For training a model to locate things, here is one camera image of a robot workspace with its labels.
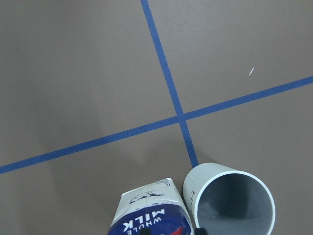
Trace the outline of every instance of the cup opening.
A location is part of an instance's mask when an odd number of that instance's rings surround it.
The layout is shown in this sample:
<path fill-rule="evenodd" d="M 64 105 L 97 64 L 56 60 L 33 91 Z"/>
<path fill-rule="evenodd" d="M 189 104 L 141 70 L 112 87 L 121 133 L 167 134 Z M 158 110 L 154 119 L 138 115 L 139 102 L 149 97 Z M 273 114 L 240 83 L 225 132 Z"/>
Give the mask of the cup opening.
<path fill-rule="evenodd" d="M 256 177 L 225 174 L 204 189 L 196 223 L 210 235 L 269 235 L 275 217 L 273 203 L 269 190 Z"/>

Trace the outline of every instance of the cylindrical container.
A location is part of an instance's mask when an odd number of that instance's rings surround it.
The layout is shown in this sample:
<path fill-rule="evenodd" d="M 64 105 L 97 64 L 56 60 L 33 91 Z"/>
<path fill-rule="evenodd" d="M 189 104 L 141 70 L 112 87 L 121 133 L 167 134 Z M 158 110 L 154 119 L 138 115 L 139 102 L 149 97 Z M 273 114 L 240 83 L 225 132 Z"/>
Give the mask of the cylindrical container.
<path fill-rule="evenodd" d="M 184 202 L 167 178 L 122 194 L 108 235 L 193 235 Z"/>
<path fill-rule="evenodd" d="M 249 173 L 200 164 L 185 178 L 183 196 L 197 228 L 205 228 L 209 235 L 270 235 L 273 229 L 273 197 Z"/>

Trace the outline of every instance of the cup rim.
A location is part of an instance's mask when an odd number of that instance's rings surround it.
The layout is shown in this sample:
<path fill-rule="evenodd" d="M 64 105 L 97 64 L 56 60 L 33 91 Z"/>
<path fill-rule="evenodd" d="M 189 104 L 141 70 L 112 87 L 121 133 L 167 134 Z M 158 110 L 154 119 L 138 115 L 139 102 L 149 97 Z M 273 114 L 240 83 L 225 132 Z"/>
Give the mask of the cup rim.
<path fill-rule="evenodd" d="M 241 174 L 241 175 L 246 175 L 248 177 L 251 177 L 252 179 L 256 180 L 258 183 L 260 183 L 262 185 L 262 187 L 266 190 L 266 192 L 268 193 L 268 197 L 270 199 L 270 202 L 271 202 L 271 207 L 272 207 L 272 219 L 271 219 L 271 224 L 270 224 L 270 227 L 268 229 L 268 233 L 267 235 L 270 235 L 270 233 L 272 232 L 273 228 L 274 228 L 274 223 L 275 223 L 275 217 L 276 217 L 276 210 L 275 210 L 275 203 L 274 203 L 274 199 L 273 199 L 273 196 L 270 192 L 270 190 L 268 189 L 268 187 L 256 176 L 250 174 L 250 173 L 247 173 L 247 172 L 244 172 L 244 171 L 240 171 L 240 170 L 230 170 L 230 171 L 225 171 L 225 172 L 222 172 L 222 173 L 219 173 L 217 175 L 215 175 L 214 177 L 212 177 L 210 180 L 208 180 L 200 189 L 198 195 L 197 195 L 197 198 L 196 198 L 196 201 L 195 201 L 195 205 L 194 205 L 194 219 L 195 219 L 195 223 L 196 223 L 196 227 L 197 228 L 200 228 L 200 225 L 199 225 L 199 221 L 198 221 L 198 205 L 199 205 L 199 201 L 200 201 L 200 198 L 204 192 L 204 190 L 206 189 L 206 187 L 212 183 L 214 180 L 216 180 L 217 178 L 220 178 L 224 175 L 230 175 L 230 174 Z"/>

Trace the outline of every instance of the blue line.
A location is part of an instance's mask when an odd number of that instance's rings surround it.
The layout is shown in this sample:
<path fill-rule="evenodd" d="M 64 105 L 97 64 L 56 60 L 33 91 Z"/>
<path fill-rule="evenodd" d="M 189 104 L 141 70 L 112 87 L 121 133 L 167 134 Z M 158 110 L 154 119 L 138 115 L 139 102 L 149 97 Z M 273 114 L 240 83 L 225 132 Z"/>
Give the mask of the blue line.
<path fill-rule="evenodd" d="M 157 28 L 155 25 L 155 22 L 153 20 L 153 16 L 148 4 L 148 0 L 141 0 L 141 5 L 142 5 L 142 9 L 143 12 L 145 14 L 146 20 L 147 20 L 147 24 L 149 27 L 149 31 L 153 40 L 153 43 L 155 45 L 156 48 L 156 53 L 157 53 L 157 57 L 158 60 L 160 62 L 164 77 L 165 77 L 165 81 L 168 87 L 168 90 L 170 92 L 171 98 L 172 98 L 172 102 L 174 105 L 174 109 L 175 112 L 177 114 L 177 117 L 179 119 L 179 125 L 181 128 L 181 132 L 182 132 L 182 136 L 184 138 L 185 144 L 186 144 L 186 148 L 187 148 L 187 152 L 189 155 L 189 159 L 191 162 L 192 167 L 195 167 L 198 165 L 198 160 L 197 160 L 197 156 L 196 156 L 196 152 L 195 149 L 193 147 L 192 144 L 192 140 L 191 140 L 191 136 L 188 130 L 188 126 L 186 123 L 186 120 L 182 117 L 183 116 L 183 111 L 182 111 L 182 107 L 179 101 L 179 97 L 174 85 L 174 81 L 170 72 L 170 68 L 168 67 L 168 63 L 166 61 L 166 57 L 162 48 L 162 44 L 160 41 L 160 38 L 158 36 L 157 33 Z"/>
<path fill-rule="evenodd" d="M 110 142 L 122 140 L 131 136 L 139 135 L 145 132 L 153 131 L 158 128 L 162 128 L 165 126 L 173 125 L 175 123 L 178 123 L 178 118 L 177 117 L 171 117 L 167 118 L 161 121 L 156 121 L 147 125 L 139 126 L 127 131 L 119 132 L 113 135 L 101 137 L 92 141 L 84 142 L 84 143 L 79 143 L 77 145 L 73 145 L 67 148 L 59 149 L 50 153 L 45 153 L 39 156 L 35 156 L 32 158 L 28 158 L 22 161 L 18 161 L 15 163 L 7 164 L 0 166 L 0 174 L 12 171 L 12 170 L 17 170 L 23 167 L 27 167 L 30 165 L 46 162 L 55 158 L 59 158 L 65 155 L 69 155 L 72 153 L 76 153 L 79 151 L 83 151 L 89 148 L 94 148 L 100 145 L 104 145 Z"/>
<path fill-rule="evenodd" d="M 269 88 L 260 92 L 248 94 L 248 95 L 236 98 L 236 99 L 228 100 L 219 104 L 215 104 L 215 105 L 208 106 L 202 109 L 191 111 L 191 112 L 184 114 L 184 118 L 185 120 L 197 118 L 197 117 L 214 113 L 220 110 L 228 109 L 228 108 L 240 105 L 240 104 L 248 103 L 257 99 L 262 99 L 262 98 L 265 98 L 274 94 L 278 94 L 278 93 L 289 91 L 295 88 L 303 87 L 312 83 L 313 83 L 313 76 L 307 77 L 307 78 L 300 79 L 294 82 L 286 83 L 284 85 Z"/>

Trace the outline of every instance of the white speck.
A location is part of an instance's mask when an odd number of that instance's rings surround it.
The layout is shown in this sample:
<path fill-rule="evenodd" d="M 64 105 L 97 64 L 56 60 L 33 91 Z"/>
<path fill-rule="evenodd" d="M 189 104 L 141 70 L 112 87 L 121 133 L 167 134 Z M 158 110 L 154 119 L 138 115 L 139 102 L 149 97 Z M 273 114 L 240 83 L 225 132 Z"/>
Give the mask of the white speck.
<path fill-rule="evenodd" d="M 248 77 L 250 77 L 250 75 L 252 74 L 253 71 L 254 71 L 254 67 L 251 69 Z"/>

